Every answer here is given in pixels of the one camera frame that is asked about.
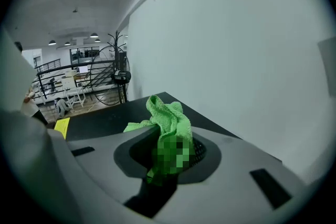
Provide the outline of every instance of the wooden floor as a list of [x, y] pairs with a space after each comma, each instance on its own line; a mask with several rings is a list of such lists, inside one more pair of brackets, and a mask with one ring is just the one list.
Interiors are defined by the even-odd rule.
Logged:
[[[112, 90], [111, 92], [108, 93], [102, 92], [96, 95], [105, 104], [114, 104], [114, 105], [119, 104], [119, 96], [117, 90]], [[86, 100], [83, 104], [83, 107], [81, 106], [80, 103], [73, 104], [74, 108], [70, 112], [68, 112], [64, 118], [110, 107], [110, 105], [105, 105], [101, 103], [97, 99], [97, 97], [93, 93], [86, 94]], [[48, 122], [56, 122], [59, 119], [58, 113], [53, 103], [49, 102], [45, 105], [43, 104], [39, 105], [39, 108]]]

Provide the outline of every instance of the metal railing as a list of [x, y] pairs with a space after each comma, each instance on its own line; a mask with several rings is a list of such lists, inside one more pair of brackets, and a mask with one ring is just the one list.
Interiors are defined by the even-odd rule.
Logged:
[[95, 89], [99, 86], [103, 86], [104, 84], [107, 84], [106, 79], [111, 77], [111, 73], [115, 69], [115, 60], [78, 63], [75, 65], [68, 65], [68, 66], [63, 66], [63, 67], [58, 66], [58, 64], [55, 63], [55, 66], [57, 67], [52, 68], [52, 69], [47, 68], [44, 71], [38, 72], [35, 80], [33, 81], [33, 85], [35, 84], [35, 88], [36, 87], [38, 88], [37, 91], [41, 93], [41, 95], [45, 98], [45, 100], [47, 99], [49, 95], [64, 92], [62, 88], [62, 84], [59, 83], [59, 80], [62, 78], [62, 76], [65, 75], [65, 72], [62, 72], [62, 70], [65, 70], [65, 69], [70, 70], [70, 69], [81, 67], [81, 66], [90, 66], [91, 68], [88, 69], [89, 73], [93, 72], [93, 70], [96, 70], [96, 73], [94, 74], [95, 75], [94, 78], [91, 78], [90, 75], [88, 75], [87, 78], [81, 79], [79, 82], [75, 81], [76, 85], [77, 83], [81, 83], [84, 89], [87, 89], [87, 91], [92, 91], [92, 89]]
[[51, 62], [44, 63], [43, 65], [40, 65], [38, 67], [35, 67], [36, 71], [38, 73], [41, 73], [43, 71], [51, 70], [61, 67], [61, 59], [57, 59]]

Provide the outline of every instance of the green towel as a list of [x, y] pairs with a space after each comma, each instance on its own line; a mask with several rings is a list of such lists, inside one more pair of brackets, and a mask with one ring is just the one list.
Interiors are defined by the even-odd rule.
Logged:
[[147, 100], [146, 107], [152, 114], [150, 120], [129, 123], [124, 132], [156, 124], [160, 127], [158, 147], [152, 151], [153, 167], [147, 173], [147, 182], [162, 186], [166, 180], [188, 169], [195, 156], [191, 124], [179, 102], [164, 104], [153, 95]]

